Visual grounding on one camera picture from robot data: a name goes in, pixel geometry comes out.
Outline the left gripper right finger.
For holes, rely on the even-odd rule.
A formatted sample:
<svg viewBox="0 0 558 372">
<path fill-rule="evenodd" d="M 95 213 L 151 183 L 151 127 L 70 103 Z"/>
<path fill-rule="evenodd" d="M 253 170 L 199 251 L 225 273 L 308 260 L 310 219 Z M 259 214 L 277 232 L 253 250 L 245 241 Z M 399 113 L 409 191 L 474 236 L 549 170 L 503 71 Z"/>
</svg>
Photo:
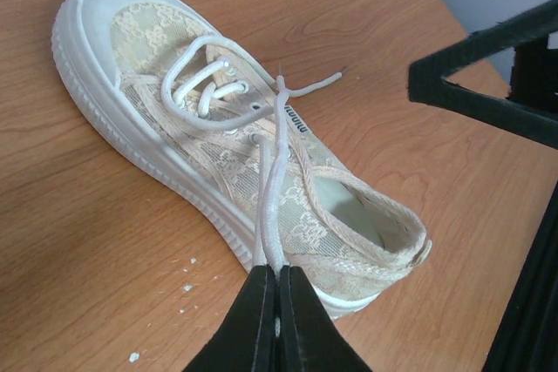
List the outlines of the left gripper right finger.
<svg viewBox="0 0 558 372">
<path fill-rule="evenodd" d="M 358 372 L 369 366 L 337 331 L 300 267 L 283 267 L 278 282 L 280 334 L 275 371 Z"/>
</svg>

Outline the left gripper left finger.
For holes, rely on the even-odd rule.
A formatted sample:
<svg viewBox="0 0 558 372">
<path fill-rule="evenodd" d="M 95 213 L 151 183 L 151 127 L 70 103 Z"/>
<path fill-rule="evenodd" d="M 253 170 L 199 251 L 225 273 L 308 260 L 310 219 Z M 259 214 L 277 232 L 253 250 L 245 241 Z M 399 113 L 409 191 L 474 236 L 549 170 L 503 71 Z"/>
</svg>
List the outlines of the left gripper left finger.
<svg viewBox="0 0 558 372">
<path fill-rule="evenodd" d="M 252 268 L 213 337 L 186 371 L 274 371 L 276 369 L 276 276 L 271 267 Z"/>
</svg>

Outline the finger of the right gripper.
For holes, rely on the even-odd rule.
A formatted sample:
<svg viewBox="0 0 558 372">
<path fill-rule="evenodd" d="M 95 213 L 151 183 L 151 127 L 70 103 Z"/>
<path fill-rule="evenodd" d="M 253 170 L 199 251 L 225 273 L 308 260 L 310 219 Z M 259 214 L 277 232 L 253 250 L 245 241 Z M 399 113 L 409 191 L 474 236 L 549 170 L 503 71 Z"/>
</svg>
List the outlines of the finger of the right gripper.
<svg viewBox="0 0 558 372">
<path fill-rule="evenodd" d="M 408 98 L 557 146 L 557 1 L 413 62 Z"/>
<path fill-rule="evenodd" d="M 553 193 L 483 366 L 557 370 L 557 193 Z"/>
</svg>

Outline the white shoelace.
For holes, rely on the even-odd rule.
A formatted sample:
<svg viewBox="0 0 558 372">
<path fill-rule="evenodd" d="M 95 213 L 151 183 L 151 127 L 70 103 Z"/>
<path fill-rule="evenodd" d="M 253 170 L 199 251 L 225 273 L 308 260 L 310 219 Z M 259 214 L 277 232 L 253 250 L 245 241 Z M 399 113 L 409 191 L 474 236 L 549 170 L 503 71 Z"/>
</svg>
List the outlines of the white shoelace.
<svg viewBox="0 0 558 372">
<path fill-rule="evenodd" d="M 230 61 L 220 58 L 207 65 L 201 71 L 192 76 L 185 84 L 176 90 L 172 89 L 175 79 L 180 72 L 191 62 L 199 49 L 207 45 L 217 45 L 233 51 L 242 57 L 260 75 L 266 83 L 275 87 L 278 93 L 273 106 L 262 107 L 251 113 L 237 118 L 223 121 L 209 121 L 203 118 L 207 114 L 210 100 L 222 98 L 235 91 L 238 87 L 206 88 L 201 94 L 196 115 L 186 112 L 182 106 L 187 94 L 191 92 L 201 81 L 214 75 L 221 69 L 229 69 Z M 258 207 L 255 218 L 255 251 L 253 253 L 253 265 L 263 266 L 268 264 L 278 274 L 282 267 L 288 264 L 282 247 L 280 234 L 278 232 L 278 207 L 285 173 L 287 170 L 289 156 L 288 123 L 284 107 L 291 97 L 301 97 L 318 89 L 335 83 L 343 76 L 342 71 L 305 86 L 301 89 L 291 90 L 286 87 L 284 76 L 278 75 L 272 78 L 239 44 L 221 35 L 205 35 L 197 37 L 173 64 L 160 87 L 160 96 L 164 106 L 175 117 L 186 121 L 198 130 L 205 131 L 229 131 L 251 124 L 261 118 L 273 114 L 276 122 L 276 155 L 270 158 L 270 141 L 263 136 L 257 138 L 256 143 L 260 147 L 260 185 L 258 190 Z"/>
</svg>

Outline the cream white lace sneaker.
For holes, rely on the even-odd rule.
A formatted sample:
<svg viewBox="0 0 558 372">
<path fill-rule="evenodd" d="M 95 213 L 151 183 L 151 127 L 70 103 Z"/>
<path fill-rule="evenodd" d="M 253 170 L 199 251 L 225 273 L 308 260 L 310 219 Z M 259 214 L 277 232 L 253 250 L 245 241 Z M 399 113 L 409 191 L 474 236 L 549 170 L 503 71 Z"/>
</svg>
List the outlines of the cream white lace sneaker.
<svg viewBox="0 0 558 372">
<path fill-rule="evenodd" d="M 269 140 L 275 158 L 275 116 L 224 132 L 198 130 L 169 112 L 160 96 L 169 68 L 197 37 L 211 34 L 223 36 L 180 0 L 65 0 L 51 44 L 67 91 L 95 130 L 195 206 L 250 269 L 260 185 L 256 141 Z M 223 121 L 274 105 L 275 87 L 242 57 L 211 44 L 197 51 L 172 89 L 220 58 L 231 67 L 194 87 L 184 111 L 198 113 L 206 88 L 235 85 L 210 100 L 204 119 Z M 338 318 L 405 278 L 426 260 L 432 242 L 412 210 L 355 176 L 288 101 L 278 232 L 286 266 L 302 268 L 328 314 Z"/>
</svg>

